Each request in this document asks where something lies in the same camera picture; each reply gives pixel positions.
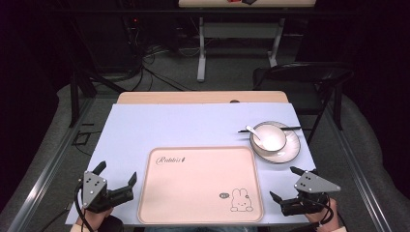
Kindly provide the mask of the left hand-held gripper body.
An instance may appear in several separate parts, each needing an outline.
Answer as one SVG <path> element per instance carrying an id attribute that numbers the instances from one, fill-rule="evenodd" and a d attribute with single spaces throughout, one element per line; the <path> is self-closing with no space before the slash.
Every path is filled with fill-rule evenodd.
<path id="1" fill-rule="evenodd" d="M 101 213 L 125 202 L 133 200 L 132 188 L 129 185 L 109 190 L 107 180 L 90 171 L 84 173 L 82 205 L 93 213 Z"/>

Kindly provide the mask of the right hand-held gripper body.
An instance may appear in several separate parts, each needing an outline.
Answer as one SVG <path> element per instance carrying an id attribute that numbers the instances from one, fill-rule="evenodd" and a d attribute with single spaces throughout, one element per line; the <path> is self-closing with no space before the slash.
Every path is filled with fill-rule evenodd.
<path id="1" fill-rule="evenodd" d="M 315 214 L 328 205 L 328 193 L 341 191 L 341 187 L 318 176 L 313 171 L 306 171 L 294 184 L 298 195 L 293 199 L 282 200 L 281 212 L 287 216 Z"/>

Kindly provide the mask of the person's right hand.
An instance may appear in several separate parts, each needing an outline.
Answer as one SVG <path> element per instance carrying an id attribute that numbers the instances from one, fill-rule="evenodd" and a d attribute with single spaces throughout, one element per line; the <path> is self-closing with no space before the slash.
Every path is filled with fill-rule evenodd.
<path id="1" fill-rule="evenodd" d="M 339 228 L 337 218 L 337 202 L 331 198 L 329 200 L 330 209 L 324 208 L 321 212 L 315 214 L 306 214 L 306 218 L 310 223 L 321 222 L 327 220 L 327 223 L 322 223 L 316 228 L 317 232 L 325 232 L 326 229 Z"/>

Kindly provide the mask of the white plate with dark rim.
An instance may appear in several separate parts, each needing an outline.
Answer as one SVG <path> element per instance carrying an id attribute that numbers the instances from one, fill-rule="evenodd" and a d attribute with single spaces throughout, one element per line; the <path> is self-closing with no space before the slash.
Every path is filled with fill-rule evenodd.
<path id="1" fill-rule="evenodd" d="M 288 127 L 283 123 L 279 123 L 275 121 L 262 122 L 256 125 L 255 127 L 263 125 L 263 124 L 272 124 L 272 125 L 275 125 L 281 128 Z M 269 162 L 284 163 L 284 162 L 291 161 L 298 156 L 300 149 L 301 149 L 301 143 L 300 143 L 300 139 L 298 135 L 293 130 L 284 130 L 284 133 L 286 135 L 286 144 L 279 151 L 267 152 L 267 151 L 262 150 L 261 148 L 258 148 L 251 141 L 250 137 L 252 136 L 252 134 L 249 136 L 249 142 L 250 142 L 251 148 L 255 152 L 256 155 L 258 155 L 262 159 L 267 160 Z"/>

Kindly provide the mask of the white bowl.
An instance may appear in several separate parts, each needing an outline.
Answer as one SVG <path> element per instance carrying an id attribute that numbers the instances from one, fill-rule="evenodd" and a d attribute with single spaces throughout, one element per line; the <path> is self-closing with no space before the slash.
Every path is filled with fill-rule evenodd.
<path id="1" fill-rule="evenodd" d="M 282 129 L 272 124 L 263 124 L 254 128 L 256 135 L 252 135 L 251 141 L 267 152 L 281 150 L 286 144 L 286 135 Z"/>

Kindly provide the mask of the black chopstick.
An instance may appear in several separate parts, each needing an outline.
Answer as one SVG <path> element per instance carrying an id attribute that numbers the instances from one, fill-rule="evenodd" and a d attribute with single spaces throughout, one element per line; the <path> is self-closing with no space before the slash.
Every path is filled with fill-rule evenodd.
<path id="1" fill-rule="evenodd" d="M 282 131 L 297 131 L 297 130 L 302 130 L 303 128 L 302 127 L 284 127 L 284 128 L 279 127 L 279 129 Z M 244 129 L 244 130 L 238 130 L 237 132 L 241 133 L 241 132 L 252 132 L 252 131 L 256 131 L 256 129 L 250 129 L 250 130 Z"/>

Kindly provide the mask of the white ceramic spoon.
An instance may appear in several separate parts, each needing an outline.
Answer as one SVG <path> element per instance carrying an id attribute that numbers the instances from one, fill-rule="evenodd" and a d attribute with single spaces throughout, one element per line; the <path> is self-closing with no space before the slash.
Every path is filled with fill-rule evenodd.
<path id="1" fill-rule="evenodd" d="M 253 134 L 259 141 L 262 141 L 261 137 L 259 136 L 258 132 L 251 126 L 246 125 L 246 130 Z"/>

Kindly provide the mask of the pink tray with rabbit print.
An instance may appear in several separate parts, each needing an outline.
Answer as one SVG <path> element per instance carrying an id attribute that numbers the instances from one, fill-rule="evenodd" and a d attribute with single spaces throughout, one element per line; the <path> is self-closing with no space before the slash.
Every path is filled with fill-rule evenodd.
<path id="1" fill-rule="evenodd" d="M 250 148 L 156 148 L 151 152 L 138 206 L 142 223 L 240 224 L 262 217 Z"/>

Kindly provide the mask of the light blue table mat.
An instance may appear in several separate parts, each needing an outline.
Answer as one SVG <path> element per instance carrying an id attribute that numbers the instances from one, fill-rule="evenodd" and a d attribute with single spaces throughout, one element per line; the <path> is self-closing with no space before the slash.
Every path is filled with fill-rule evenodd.
<path id="1" fill-rule="evenodd" d="M 110 189 L 122 187 L 133 173 L 137 175 L 133 200 L 117 206 L 113 214 L 129 226 L 230 226 L 303 223 L 302 216 L 286 217 L 270 191 L 283 198 L 293 198 L 298 175 L 290 170 L 297 166 L 311 170 L 312 160 L 301 130 L 294 130 L 301 143 L 296 158 L 273 163 L 252 150 L 246 125 L 275 121 L 288 127 L 300 123 L 293 106 L 282 102 L 182 103 L 182 104 L 115 104 L 107 117 L 102 134 L 89 166 L 106 162 L 102 176 Z M 240 224 L 144 224 L 138 219 L 138 206 L 143 188 L 148 158 L 156 148 L 236 147 L 253 151 L 263 204 L 263 217 L 258 222 Z"/>

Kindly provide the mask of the black metal stand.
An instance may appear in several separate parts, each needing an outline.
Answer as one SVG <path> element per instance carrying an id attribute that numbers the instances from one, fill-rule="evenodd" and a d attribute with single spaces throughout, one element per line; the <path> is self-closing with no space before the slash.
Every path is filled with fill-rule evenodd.
<path id="1" fill-rule="evenodd" d="M 125 92 L 125 89 L 114 84 L 113 82 L 105 79 L 96 72 L 92 72 L 85 68 L 79 66 L 73 67 L 73 74 L 70 78 L 70 91 L 71 91 L 71 109 L 72 118 L 70 127 L 72 128 L 76 122 L 79 120 L 80 107 L 79 107 L 79 91 L 86 98 L 94 98 L 97 95 L 97 90 L 93 85 L 92 81 L 97 80 L 102 85 L 108 87 L 109 89 L 121 94 Z"/>

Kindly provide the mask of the black folding chair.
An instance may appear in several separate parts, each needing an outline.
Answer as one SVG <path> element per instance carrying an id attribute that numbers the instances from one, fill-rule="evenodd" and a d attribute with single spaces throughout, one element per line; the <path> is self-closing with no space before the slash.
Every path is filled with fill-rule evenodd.
<path id="1" fill-rule="evenodd" d="M 334 122 L 341 130 L 342 84 L 353 76 L 353 68 L 346 63 L 292 62 L 255 69 L 252 89 L 281 91 L 298 116 L 315 115 L 312 127 L 305 128 L 310 142 L 330 101 L 333 101 Z"/>

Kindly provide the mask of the wooden table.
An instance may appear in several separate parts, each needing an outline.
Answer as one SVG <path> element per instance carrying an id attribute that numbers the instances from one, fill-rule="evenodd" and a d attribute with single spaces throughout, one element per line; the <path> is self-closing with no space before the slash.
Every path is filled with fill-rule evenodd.
<path id="1" fill-rule="evenodd" d="M 281 91 L 124 92 L 120 104 L 288 102 Z"/>

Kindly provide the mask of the white-legged table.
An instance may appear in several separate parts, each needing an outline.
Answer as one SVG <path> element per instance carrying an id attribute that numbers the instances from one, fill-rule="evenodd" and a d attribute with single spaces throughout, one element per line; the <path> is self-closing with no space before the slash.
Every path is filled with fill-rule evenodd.
<path id="1" fill-rule="evenodd" d="M 241 2 L 229 3 L 226 0 L 178 0 L 182 9 L 235 9 L 235 10 L 256 10 L 256 9 L 279 9 L 297 10 L 313 8 L 316 0 L 257 0 L 252 5 Z M 244 15 L 239 19 L 210 19 L 201 16 L 198 19 L 199 35 L 199 59 L 197 70 L 197 81 L 205 80 L 206 72 L 206 39 L 273 39 L 272 48 L 268 51 L 270 66 L 275 66 L 278 62 L 278 45 L 281 40 L 285 19 L 261 19 L 251 21 Z"/>

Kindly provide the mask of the black horizontal bar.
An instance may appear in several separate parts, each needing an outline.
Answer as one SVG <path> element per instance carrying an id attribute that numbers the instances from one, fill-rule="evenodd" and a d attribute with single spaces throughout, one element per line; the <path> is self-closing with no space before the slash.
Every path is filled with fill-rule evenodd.
<path id="1" fill-rule="evenodd" d="M 265 15 L 265 16 L 296 16 L 296 17 L 345 17 L 356 16 L 357 11 L 316 11 L 316 10 L 279 10 L 279 9 L 183 9 L 183 10 L 114 10 L 114 11 L 86 11 L 86 10 L 50 10 L 54 15 L 189 15 L 189 16 L 214 16 L 214 15 Z"/>

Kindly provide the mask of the metal floor rail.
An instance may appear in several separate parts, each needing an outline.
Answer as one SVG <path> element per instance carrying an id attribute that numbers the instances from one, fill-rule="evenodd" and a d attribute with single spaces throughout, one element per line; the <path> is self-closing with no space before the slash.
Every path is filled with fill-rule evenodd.
<path id="1" fill-rule="evenodd" d="M 81 168 L 68 156 L 81 123 L 93 106 L 80 105 L 79 122 L 70 125 L 70 102 L 63 99 L 33 161 L 6 209 L 0 214 L 0 232 L 69 232 L 65 223 L 73 202 L 73 186 Z"/>
<path id="2" fill-rule="evenodd" d="M 350 101 L 341 111 L 341 129 L 335 124 L 330 107 L 326 120 L 342 156 L 343 174 L 346 177 L 337 196 L 342 217 L 349 232 L 392 232 L 376 185 L 383 181 L 381 150 L 373 130 Z"/>

